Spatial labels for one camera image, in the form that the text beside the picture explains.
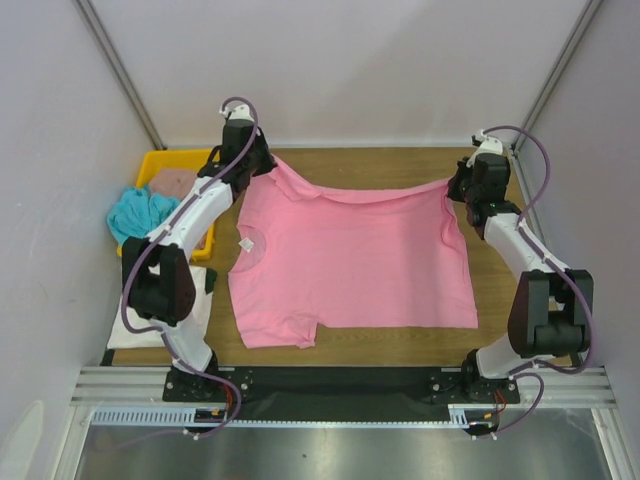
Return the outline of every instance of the metal frame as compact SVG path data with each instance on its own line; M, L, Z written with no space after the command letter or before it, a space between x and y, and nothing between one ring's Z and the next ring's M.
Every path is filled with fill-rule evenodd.
M542 110L544 109L547 101L555 90L556 85L560 81L562 74L569 65L571 58L573 58L573 55L582 42L585 33L587 32L589 26L591 25L591 22L595 18L603 2L604 0L588 0L587 4L582 9L580 17L576 21L573 30L569 34L567 41L562 47L558 58L551 68L551 72L549 72L549 75L547 76L547 79L545 80L544 85L540 90L540 93L536 97L536 100L533 102L533 106L527 113L527 116L522 123L522 128L524 128L525 130L531 130L537 122L540 114L542 113ZM518 135L514 141L514 150L516 152L519 151L525 141L526 138L524 137L524 135Z
M86 367L80 372L67 416L68 430L56 467L50 478L73 478L79 466L89 425L144 425L149 427L185 427L190 425L196 408L223 407L222 404L169 404L162 401L169 367ZM625 437L603 368L589 368L582 375L567 376L549 369L535 371L545 381L539 408L589 409L598 429L600 442L612 478L640 478L634 458L625 446ZM522 402L509 405L512 410L526 410L538 394L538 382L530 377L518 380ZM237 421L236 428L466 428L465 410L493 408L483 404L449 405L450 420L444 422L384 422L347 424L339 422L261 422Z
M138 90L131 81L131 77L127 73L127 69L125 68L124 63L122 63L122 59L111 41L109 34L104 28L93 3L91 0L73 0L73 3L78 8L80 16L85 21L89 28L89 32L106 58L110 70L115 75L120 87L122 87L122 91L127 97L127 100L129 100L133 111L138 117L138 120L140 120L140 124L142 125L142 128L144 128L144 131L149 137L154 148L156 150L166 150L167 147L162 141L162 138L160 138L158 129L153 124L153 120L151 120L151 116L149 115L147 108L144 106Z

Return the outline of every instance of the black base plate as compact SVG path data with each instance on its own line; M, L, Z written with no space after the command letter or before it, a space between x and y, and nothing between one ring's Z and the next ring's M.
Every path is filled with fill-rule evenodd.
M439 367L234 367L217 375L242 392L239 419L305 422L449 420L448 404L494 404L500 389L520 401L510 382L481 380L463 392L460 372ZM163 400L224 402L219 386L172 369Z
M436 369L429 376L430 402L434 405L465 403L496 403L495 393L500 391L507 403L520 403L515 382L510 380L487 380L481 378L473 385L463 388L459 370Z

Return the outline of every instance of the wooden tabletop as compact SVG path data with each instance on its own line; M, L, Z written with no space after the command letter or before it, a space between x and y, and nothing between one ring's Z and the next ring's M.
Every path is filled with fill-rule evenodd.
M274 150L311 183L347 189L407 188L451 177L467 148L375 148ZM512 174L507 197L524 206ZM506 331L516 281L500 256L481 241L456 204L458 225L467 241L478 329L341 328L318 325L316 346L247 349L231 308L227 272L236 261L240 237L236 221L241 199L216 221L213 258L200 265L218 272L205 341L222 365L460 365L466 354ZM164 348L122 349L114 365L167 365Z

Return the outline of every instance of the yellow bin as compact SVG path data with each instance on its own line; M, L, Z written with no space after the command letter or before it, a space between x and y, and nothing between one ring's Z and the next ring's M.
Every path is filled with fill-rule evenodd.
M198 171L207 162L211 150L158 150L148 152L142 160L142 167L136 180L136 188L142 188L163 168L186 168ZM191 259L196 262L208 260L213 254L213 225L207 230L204 248L194 250ZM122 247L118 246L118 255L122 256Z

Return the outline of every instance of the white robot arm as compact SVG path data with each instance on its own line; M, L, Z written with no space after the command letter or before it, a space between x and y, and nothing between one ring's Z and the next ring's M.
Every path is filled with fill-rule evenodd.
M246 104L222 113L226 118L222 145L211 152L189 195L146 238L132 237L123 245L122 273L128 305L149 320L151 329L162 333L172 350L174 367L188 373L184 364L200 372L217 371L215 354L204 342L191 312L195 300L188 265L191 253L209 226L246 189L250 178L276 166ZM236 162L234 159L245 149L242 158L225 173L225 167ZM217 153L218 162L214 161ZM159 273L150 271L154 266L160 267ZM131 284L128 292L127 282Z
M593 280L588 272L572 270L551 254L527 226L520 210L505 200L510 166L502 155L502 143L482 132L473 141L478 149L458 162L448 196L466 204L469 224L502 256L519 283L507 334L470 352L463 370L467 367L475 380L507 378L523 364L589 348L586 314L558 271L575 283L589 308ZM553 301L558 308L550 307Z

